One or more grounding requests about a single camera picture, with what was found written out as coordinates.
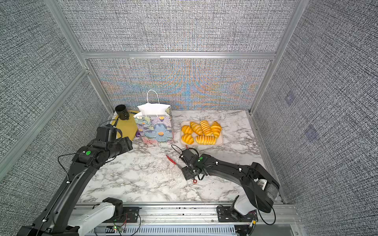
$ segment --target marble countertop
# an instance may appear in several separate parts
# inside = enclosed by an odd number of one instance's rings
[[[180,143],[180,124],[186,120],[217,120],[223,128],[223,144],[194,146],[200,154],[234,164],[258,162],[264,166],[245,111],[172,111],[174,144],[182,149],[185,147]],[[107,197],[124,202],[232,201],[244,193],[239,185],[216,176],[205,176],[197,184],[185,181],[181,170],[166,154],[179,166],[185,166],[170,145],[146,145],[141,138],[135,138],[132,151],[117,156],[97,171],[79,202],[101,202]]]

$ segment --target yellow cutting board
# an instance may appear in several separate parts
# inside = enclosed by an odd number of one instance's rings
[[[122,137],[128,137],[131,141],[135,137],[135,133],[138,130],[138,127],[136,126],[135,119],[134,119],[134,114],[129,113],[130,118],[128,120],[121,120],[118,118],[118,115],[114,118],[117,121],[113,121],[112,125],[116,123],[116,128],[120,129],[122,131]]]

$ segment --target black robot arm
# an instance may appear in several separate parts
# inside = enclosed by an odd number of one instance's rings
[[[18,236],[69,235],[66,232],[68,220],[89,180],[108,159],[133,149],[128,137],[116,139],[117,132],[121,133],[111,125],[97,128],[96,138],[87,146],[79,148],[73,157],[68,179],[64,179],[33,225],[22,226]]]
[[[242,186],[250,203],[257,209],[266,213],[271,211],[280,185],[262,165],[256,162],[251,165],[236,165],[207,154],[199,156],[197,151],[196,153],[185,149],[180,155],[180,159],[187,164],[181,169],[186,180],[194,179],[196,176],[201,180],[203,177],[200,178],[200,174],[227,179]],[[256,179],[266,180],[263,188],[258,186]]]

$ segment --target metal vent grille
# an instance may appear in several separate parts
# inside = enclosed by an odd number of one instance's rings
[[[132,235],[138,229],[138,225],[128,225],[122,232],[122,235]],[[110,228],[97,227],[98,236],[103,235],[119,235]],[[95,235],[94,231],[87,233],[87,236]],[[145,225],[141,226],[135,235],[236,235],[233,225]]]

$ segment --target bread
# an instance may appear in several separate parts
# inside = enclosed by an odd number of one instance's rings
[[[214,121],[214,123],[211,125],[211,130],[213,131],[214,137],[218,138],[220,132],[222,131],[222,127],[218,122]]]
[[[193,139],[191,134],[184,134],[181,138],[187,144],[193,144],[194,143],[194,139]]]
[[[201,124],[203,135],[211,136],[212,130],[210,128],[209,122],[207,120],[201,120],[200,124]]]
[[[202,128],[199,124],[195,122],[190,122],[190,127],[193,129],[193,131],[198,135],[203,135]]]
[[[195,141],[198,144],[214,145],[217,141],[217,138],[213,136],[200,135],[195,137]]]
[[[192,134],[193,133],[193,130],[190,126],[188,125],[184,125],[182,128],[181,128],[181,131],[184,133],[184,134]]]

